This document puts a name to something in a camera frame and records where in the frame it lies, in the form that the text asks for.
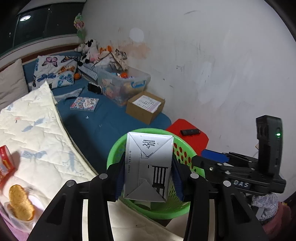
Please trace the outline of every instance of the white quilt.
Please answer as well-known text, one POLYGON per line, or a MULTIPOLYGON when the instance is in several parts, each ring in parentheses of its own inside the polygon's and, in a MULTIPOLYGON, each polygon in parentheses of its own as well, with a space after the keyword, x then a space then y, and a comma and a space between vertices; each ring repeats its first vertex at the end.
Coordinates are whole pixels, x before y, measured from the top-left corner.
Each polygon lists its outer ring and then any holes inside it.
MULTIPOLYGON (((47 82, 1 111, 3 145, 7 145, 17 170, 2 188, 2 204, 8 201, 8 190, 14 184, 41 193, 48 205, 67 180, 85 182, 96 175, 68 137, 47 82)), ((88 240, 86 200, 84 204, 83 240, 88 240)), ((109 213, 115 241, 183 240, 120 201, 109 203, 109 213)))

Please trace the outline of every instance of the green basket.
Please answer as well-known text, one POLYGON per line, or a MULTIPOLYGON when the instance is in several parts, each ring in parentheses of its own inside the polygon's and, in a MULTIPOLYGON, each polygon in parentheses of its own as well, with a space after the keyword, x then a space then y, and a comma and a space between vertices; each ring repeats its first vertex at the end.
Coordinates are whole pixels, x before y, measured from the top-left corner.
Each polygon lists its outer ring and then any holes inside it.
MULTIPOLYGON (((142 133, 152 133, 152 134, 162 134, 162 135, 172 135, 174 137, 174 148, 173 151, 176 154, 178 160, 181 163, 188 165, 192 172, 196 172, 199 175, 205 177, 205 172, 203 169, 194 167, 191 158, 196 155, 195 151, 189 146, 184 140, 176 136, 173 133, 170 133, 161 129, 154 128, 142 128, 134 130, 133 132, 142 132, 142 133)), ((118 139, 117 142, 112 146, 108 159, 107 159, 107 168, 114 163, 120 161, 122 153, 126 150, 126 138, 127 134, 123 135, 118 139)), ((151 219, 171 219, 179 217, 185 213, 189 212, 190 202, 183 203, 179 200, 176 195, 174 186, 171 186, 169 190, 168 198, 166 202, 152 202, 151 209, 143 209, 133 203, 132 200, 124 199, 121 195, 120 200, 130 207, 133 210, 151 218, 151 219)))

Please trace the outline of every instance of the red snack box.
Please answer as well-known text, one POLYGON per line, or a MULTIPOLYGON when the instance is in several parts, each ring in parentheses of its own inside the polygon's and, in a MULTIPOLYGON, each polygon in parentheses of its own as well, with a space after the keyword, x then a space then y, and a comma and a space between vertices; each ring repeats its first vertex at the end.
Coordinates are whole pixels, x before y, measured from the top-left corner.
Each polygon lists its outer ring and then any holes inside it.
POLYGON ((0 182, 14 170, 12 158, 7 146, 0 147, 0 182))

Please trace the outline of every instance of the red stool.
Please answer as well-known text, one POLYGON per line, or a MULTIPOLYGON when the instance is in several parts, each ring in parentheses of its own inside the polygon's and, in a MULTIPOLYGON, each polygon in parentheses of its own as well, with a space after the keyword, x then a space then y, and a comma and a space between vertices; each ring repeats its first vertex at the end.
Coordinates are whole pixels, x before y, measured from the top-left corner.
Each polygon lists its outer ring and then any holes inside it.
POLYGON ((196 129, 196 127, 184 119, 177 119, 166 130, 186 141, 193 148, 196 154, 200 156, 201 152, 207 147, 209 138, 202 131, 200 131, 200 134, 198 135, 182 136, 180 130, 188 129, 196 129))

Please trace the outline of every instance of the white carton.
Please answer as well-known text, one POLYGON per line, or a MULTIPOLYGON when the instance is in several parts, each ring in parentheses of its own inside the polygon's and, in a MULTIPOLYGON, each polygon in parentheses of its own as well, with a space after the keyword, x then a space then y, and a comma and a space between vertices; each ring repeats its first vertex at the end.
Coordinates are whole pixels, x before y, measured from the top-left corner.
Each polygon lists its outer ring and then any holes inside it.
POLYGON ((129 132, 126 140, 126 199, 165 202, 168 196, 173 136, 129 132))

